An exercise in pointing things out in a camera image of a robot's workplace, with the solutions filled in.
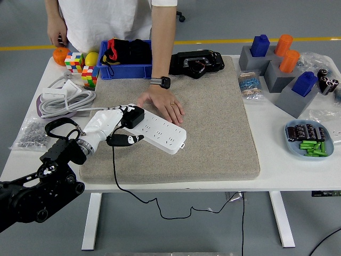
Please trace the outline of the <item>person's left hand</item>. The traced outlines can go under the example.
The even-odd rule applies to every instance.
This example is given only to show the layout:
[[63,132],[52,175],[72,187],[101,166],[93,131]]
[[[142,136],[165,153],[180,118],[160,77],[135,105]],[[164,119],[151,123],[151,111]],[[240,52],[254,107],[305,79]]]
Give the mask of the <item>person's left hand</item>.
[[159,85],[150,85],[137,99],[136,105],[143,107],[146,101],[151,101],[163,117],[175,125],[183,123],[185,111],[175,95]]

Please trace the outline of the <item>person's right hand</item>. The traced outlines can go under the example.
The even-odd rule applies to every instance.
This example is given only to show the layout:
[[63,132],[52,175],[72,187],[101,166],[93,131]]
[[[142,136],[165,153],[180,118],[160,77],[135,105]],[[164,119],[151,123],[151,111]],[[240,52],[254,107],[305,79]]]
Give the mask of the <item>person's right hand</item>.
[[47,22],[47,35],[52,45],[56,47],[66,47],[67,26],[61,17],[52,17]]

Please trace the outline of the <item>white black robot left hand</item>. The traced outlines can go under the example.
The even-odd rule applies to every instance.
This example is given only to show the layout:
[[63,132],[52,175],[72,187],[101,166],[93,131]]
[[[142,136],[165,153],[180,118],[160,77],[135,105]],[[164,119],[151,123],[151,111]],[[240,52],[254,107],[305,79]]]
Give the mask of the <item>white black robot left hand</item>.
[[112,147],[131,146],[144,138],[143,135],[116,134],[116,129],[133,129],[144,120],[144,109],[135,105],[122,105],[99,110],[84,128],[78,144],[89,154],[96,152],[101,141]]

